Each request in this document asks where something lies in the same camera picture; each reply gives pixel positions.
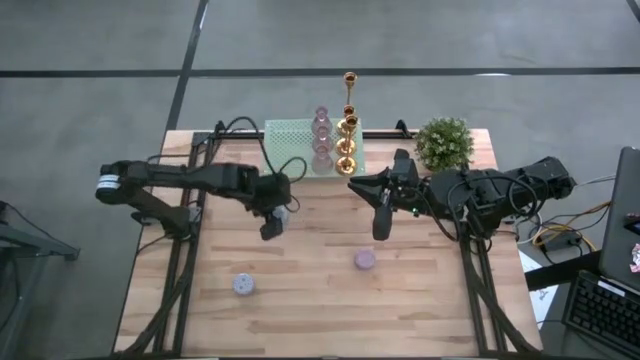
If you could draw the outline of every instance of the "green mesh basket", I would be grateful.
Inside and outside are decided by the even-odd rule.
[[[340,156],[335,152],[335,144],[340,139],[336,131],[336,124],[340,119],[331,119],[333,129],[331,130],[331,141],[334,149],[330,152],[331,159],[335,165]],[[276,169],[280,169],[287,160],[293,156],[300,156],[307,162],[307,175],[309,178],[332,178],[342,177],[335,170],[335,167],[327,174],[316,174],[312,169],[312,161],[315,155],[313,151],[313,132],[311,131],[312,119],[289,119],[289,120],[267,120],[264,130],[264,146],[269,155],[271,164]],[[362,126],[358,122],[358,129],[353,136],[356,144],[356,153],[353,158],[356,160],[357,169],[353,175],[364,175],[364,144],[362,141]],[[270,172],[263,161],[262,169],[265,173]],[[284,169],[284,173],[290,178],[296,178],[302,174],[303,165],[300,161],[293,161]]]

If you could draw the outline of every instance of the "golden candle holder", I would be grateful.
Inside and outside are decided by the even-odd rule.
[[[358,127],[358,117],[355,115],[347,115],[344,119],[338,122],[336,130],[342,137],[352,138],[356,134]]]
[[[353,175],[356,172],[356,161],[351,157],[341,157],[336,161],[336,171],[344,176]]]
[[[356,79],[358,75],[352,72],[348,72],[344,74],[344,84],[347,85],[347,105],[351,104],[351,88],[356,84]]]
[[[358,126],[356,110],[351,105],[351,89],[356,83],[358,76],[352,72],[344,74],[344,83],[347,86],[347,104],[344,107],[344,119],[336,125],[336,129],[341,138],[336,142],[336,152],[341,158],[336,161],[336,171],[340,175],[350,176],[356,172],[357,163],[353,158],[356,152],[356,143],[353,135]]]

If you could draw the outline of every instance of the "metal stand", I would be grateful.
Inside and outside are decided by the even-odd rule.
[[[78,258],[80,250],[67,245],[61,241],[34,236],[24,231],[17,230],[2,221],[2,213],[0,213],[0,277],[5,277],[5,270],[9,268],[8,264],[13,262],[14,281],[20,283],[19,293],[16,296],[15,305],[11,312],[7,315],[6,327],[0,333],[2,340],[0,341],[0,359],[10,359],[15,351],[18,336],[22,331],[24,321],[31,302],[36,286],[44,270],[47,256],[60,255],[64,256],[67,261],[73,261]],[[16,258],[36,258],[32,264],[26,281],[20,277],[18,272],[18,264]]]

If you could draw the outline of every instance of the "green plant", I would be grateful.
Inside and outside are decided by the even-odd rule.
[[[434,118],[416,135],[415,152],[433,172],[459,167],[473,154],[473,138],[463,119]]]

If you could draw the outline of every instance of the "white label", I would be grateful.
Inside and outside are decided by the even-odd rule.
[[[120,187],[120,184],[113,181],[102,181],[98,183],[96,189],[117,189]]]
[[[611,291],[613,293],[616,293],[616,294],[624,297],[624,291],[618,289],[617,287],[613,287],[613,286],[607,284],[604,281],[598,281],[598,286],[600,286],[601,288],[605,288],[605,289],[607,289],[607,290],[609,290],[609,291]]]
[[[103,181],[115,181],[115,182],[118,182],[118,180],[120,180],[120,176],[118,176],[118,175],[102,175],[102,176],[100,176],[100,179],[98,179],[98,182],[103,182]]]
[[[118,175],[102,175],[100,179],[98,179],[97,189],[117,189],[120,187],[120,183],[118,182],[120,177]]]

